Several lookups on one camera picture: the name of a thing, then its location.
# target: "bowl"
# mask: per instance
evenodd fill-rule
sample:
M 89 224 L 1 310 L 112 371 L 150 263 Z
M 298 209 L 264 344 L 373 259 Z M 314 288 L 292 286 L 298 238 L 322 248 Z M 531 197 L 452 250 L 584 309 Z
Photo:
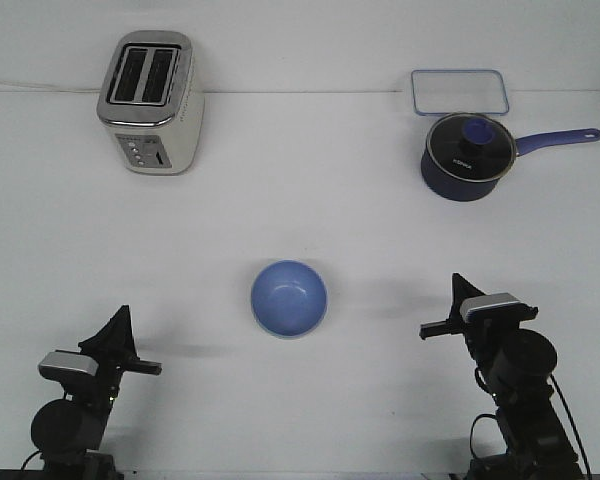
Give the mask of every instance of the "bowl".
M 267 332 L 284 338 L 304 335 L 322 320 L 327 290 L 311 267 L 293 260 L 273 263 L 251 288 L 251 309 Z

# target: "saucepan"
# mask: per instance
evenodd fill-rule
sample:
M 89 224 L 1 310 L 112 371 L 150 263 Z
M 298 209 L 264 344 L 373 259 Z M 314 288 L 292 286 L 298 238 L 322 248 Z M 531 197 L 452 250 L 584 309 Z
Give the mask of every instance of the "saucepan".
M 452 113 L 431 127 L 420 167 L 434 192 L 467 202 L 488 195 L 519 156 L 551 145 L 598 140 L 597 128 L 515 139 L 503 125 L 485 115 Z

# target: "pot rim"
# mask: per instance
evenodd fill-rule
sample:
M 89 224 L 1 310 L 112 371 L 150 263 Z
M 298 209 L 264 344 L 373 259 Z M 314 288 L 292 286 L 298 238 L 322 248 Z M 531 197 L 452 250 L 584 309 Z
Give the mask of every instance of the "pot rim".
M 438 127 L 438 125 L 440 125 L 442 122 L 446 121 L 447 119 L 449 119 L 451 117 L 460 117 L 460 116 L 484 118 L 484 119 L 488 120 L 489 122 L 495 123 L 496 125 L 500 126 L 502 128 L 502 130 L 506 133 L 507 138 L 509 139 L 509 144 L 511 145 L 511 159 L 509 160 L 509 164 L 507 165 L 507 167 L 504 170 L 502 170 L 498 175 L 495 175 L 490 178 L 485 178 L 482 180 L 462 178 L 462 177 L 459 177 L 458 175 L 455 175 L 455 174 L 449 172 L 446 168 L 444 168 L 442 165 L 440 165 L 438 160 L 431 154 L 431 135 L 433 134 L 433 131 Z M 436 121 L 436 123 L 434 123 L 431 126 L 431 128 L 429 129 L 429 133 L 427 134 L 426 153 L 429 154 L 429 158 L 431 159 L 431 161 L 440 170 L 442 170 L 443 173 L 445 173 L 446 175 L 449 175 L 450 177 L 456 178 L 462 182 L 466 182 L 466 183 L 487 183 L 487 182 L 493 182 L 493 181 L 500 180 L 502 177 L 504 177 L 507 174 L 507 172 L 509 172 L 509 170 L 511 170 L 511 167 L 513 167 L 513 163 L 515 162 L 515 159 L 518 156 L 518 150 L 516 148 L 516 140 L 515 140 L 515 138 L 513 138 L 513 135 L 511 135 L 511 132 L 509 132 L 509 130 L 507 130 L 507 128 L 504 125 L 502 125 L 497 120 L 494 120 L 482 113 L 471 113 L 471 112 L 454 112 L 454 113 L 450 113 L 450 114 L 445 115 L 444 117 L 438 119 Z

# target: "toaster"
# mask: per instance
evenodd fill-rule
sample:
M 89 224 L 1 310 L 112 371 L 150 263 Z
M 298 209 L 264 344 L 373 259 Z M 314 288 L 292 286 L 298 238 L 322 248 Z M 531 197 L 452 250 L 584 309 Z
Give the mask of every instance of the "toaster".
M 204 112 L 197 77 L 181 33 L 142 30 L 120 40 L 97 113 L 129 170 L 171 175 L 191 165 Z

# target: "saucepan handle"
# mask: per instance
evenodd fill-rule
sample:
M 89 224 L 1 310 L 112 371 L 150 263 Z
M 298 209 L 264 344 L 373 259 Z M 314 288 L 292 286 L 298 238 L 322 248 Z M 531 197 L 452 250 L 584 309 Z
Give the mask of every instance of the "saucepan handle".
M 600 140 L 600 130 L 585 128 L 583 130 L 565 130 L 562 132 L 539 133 L 516 139 L 518 156 L 526 155 L 539 148 L 569 143 L 587 143 Z

